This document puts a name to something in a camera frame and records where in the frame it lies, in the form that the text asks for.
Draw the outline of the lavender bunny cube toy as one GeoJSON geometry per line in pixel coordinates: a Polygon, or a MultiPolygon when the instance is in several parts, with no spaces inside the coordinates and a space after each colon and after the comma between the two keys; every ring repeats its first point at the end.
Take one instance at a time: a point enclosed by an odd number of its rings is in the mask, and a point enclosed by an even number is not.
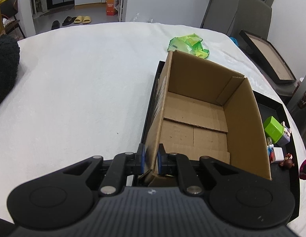
{"type": "Polygon", "coordinates": [[[284,121],[281,123],[281,125],[283,126],[283,134],[280,137],[280,139],[276,142],[276,144],[280,147],[283,147],[290,142],[292,131],[289,127],[285,125],[284,121]]]}

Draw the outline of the green cube toy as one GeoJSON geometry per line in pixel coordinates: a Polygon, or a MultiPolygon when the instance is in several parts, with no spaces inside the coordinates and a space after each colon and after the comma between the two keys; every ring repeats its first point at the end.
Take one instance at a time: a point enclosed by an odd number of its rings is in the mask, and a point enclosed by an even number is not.
{"type": "Polygon", "coordinates": [[[283,126],[273,116],[264,121],[263,127],[267,137],[271,137],[273,143],[276,143],[283,134],[283,126]]]}

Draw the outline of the grey chair back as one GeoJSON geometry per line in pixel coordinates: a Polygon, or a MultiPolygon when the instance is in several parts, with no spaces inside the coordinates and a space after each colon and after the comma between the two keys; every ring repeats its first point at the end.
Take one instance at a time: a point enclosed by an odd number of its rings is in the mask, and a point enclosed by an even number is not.
{"type": "Polygon", "coordinates": [[[272,9],[261,0],[239,0],[230,37],[235,38],[239,47],[246,43],[240,32],[247,31],[261,38],[267,39],[272,9]]]}

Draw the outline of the yellow slipper pair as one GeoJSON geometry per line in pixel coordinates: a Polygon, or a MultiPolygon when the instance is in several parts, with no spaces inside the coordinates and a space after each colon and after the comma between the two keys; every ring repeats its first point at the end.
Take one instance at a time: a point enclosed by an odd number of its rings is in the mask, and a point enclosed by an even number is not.
{"type": "Polygon", "coordinates": [[[74,24],[89,24],[91,18],[89,16],[77,16],[74,20],[74,24]]]}

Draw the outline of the black shallow tray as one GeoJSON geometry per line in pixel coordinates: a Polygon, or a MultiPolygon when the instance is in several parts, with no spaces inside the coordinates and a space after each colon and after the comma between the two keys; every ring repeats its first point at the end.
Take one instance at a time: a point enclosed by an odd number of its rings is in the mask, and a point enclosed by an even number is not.
{"type": "Polygon", "coordinates": [[[300,184],[297,151],[284,107],[266,95],[253,91],[267,138],[272,179],[286,187],[294,196],[293,221],[300,212],[300,184]]]}

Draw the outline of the black slipper pair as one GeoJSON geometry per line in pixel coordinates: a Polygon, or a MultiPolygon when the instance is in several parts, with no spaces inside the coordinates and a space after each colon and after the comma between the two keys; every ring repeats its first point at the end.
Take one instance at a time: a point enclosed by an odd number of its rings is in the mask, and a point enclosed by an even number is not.
{"type": "Polygon", "coordinates": [[[66,17],[64,19],[64,21],[62,22],[62,24],[60,24],[60,22],[58,20],[55,20],[53,23],[52,23],[52,26],[51,26],[51,29],[52,30],[55,30],[55,29],[59,29],[60,26],[68,26],[68,25],[71,25],[72,23],[75,22],[75,19],[76,17],[66,17]]]}

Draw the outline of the orange cardboard box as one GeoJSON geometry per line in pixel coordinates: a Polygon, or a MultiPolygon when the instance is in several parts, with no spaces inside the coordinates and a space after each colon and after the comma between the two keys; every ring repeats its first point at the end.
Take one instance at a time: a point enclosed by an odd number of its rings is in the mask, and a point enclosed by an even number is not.
{"type": "Polygon", "coordinates": [[[115,0],[106,0],[106,15],[114,16],[117,14],[117,10],[115,8],[115,0]]]}

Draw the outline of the black fuzzy sleeve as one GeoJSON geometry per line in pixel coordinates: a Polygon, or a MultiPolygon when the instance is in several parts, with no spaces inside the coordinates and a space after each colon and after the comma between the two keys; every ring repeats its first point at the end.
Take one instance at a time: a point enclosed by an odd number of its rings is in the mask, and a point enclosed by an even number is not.
{"type": "Polygon", "coordinates": [[[0,104],[13,89],[20,62],[20,48],[16,39],[0,36],[0,104]]]}

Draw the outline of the brown cardboard box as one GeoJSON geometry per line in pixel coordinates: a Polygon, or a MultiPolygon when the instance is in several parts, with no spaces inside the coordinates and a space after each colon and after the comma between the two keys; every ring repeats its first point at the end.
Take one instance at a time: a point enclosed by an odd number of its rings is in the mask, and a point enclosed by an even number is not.
{"type": "Polygon", "coordinates": [[[170,51],[153,96],[145,175],[158,178],[157,154],[210,156],[271,179],[261,115],[249,80],[207,59],[170,51]]]}

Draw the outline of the red blue figure toy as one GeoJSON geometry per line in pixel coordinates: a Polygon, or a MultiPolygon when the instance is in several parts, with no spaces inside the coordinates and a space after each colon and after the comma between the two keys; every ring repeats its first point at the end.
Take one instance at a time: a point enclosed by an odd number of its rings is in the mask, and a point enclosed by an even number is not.
{"type": "Polygon", "coordinates": [[[267,137],[267,152],[270,163],[273,163],[275,161],[275,152],[271,137],[267,137]]]}

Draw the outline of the green tissue pack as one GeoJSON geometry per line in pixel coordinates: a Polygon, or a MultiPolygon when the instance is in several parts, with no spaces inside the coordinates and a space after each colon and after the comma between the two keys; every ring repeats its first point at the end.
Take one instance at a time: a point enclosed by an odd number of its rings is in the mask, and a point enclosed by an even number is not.
{"type": "Polygon", "coordinates": [[[210,55],[210,51],[204,43],[203,38],[196,34],[174,37],[170,40],[167,50],[178,50],[203,59],[208,58],[210,55]]]}

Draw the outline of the white charger block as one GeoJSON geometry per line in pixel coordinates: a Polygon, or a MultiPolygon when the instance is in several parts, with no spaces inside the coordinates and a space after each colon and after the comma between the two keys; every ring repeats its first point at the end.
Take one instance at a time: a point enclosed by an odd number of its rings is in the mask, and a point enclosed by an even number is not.
{"type": "Polygon", "coordinates": [[[280,163],[284,160],[284,153],[282,147],[274,147],[271,153],[271,163],[280,163]]]}

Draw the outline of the black framed board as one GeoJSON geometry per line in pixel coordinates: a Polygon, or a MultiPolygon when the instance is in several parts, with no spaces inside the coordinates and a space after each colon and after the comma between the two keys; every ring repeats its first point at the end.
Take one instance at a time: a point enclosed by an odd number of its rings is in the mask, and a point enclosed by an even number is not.
{"type": "Polygon", "coordinates": [[[244,30],[240,31],[240,36],[252,50],[260,68],[275,84],[293,84],[296,81],[287,63],[269,41],[244,30]]]}

